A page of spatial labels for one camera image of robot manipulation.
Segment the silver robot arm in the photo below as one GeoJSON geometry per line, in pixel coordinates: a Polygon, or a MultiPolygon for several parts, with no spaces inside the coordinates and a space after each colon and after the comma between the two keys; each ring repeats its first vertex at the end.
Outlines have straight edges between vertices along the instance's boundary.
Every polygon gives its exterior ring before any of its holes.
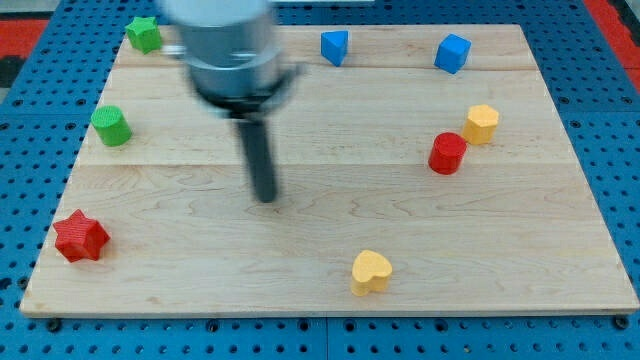
{"type": "Polygon", "coordinates": [[[300,68],[285,60],[267,0],[159,0],[175,26],[191,84],[228,113],[282,106],[300,68]]]}

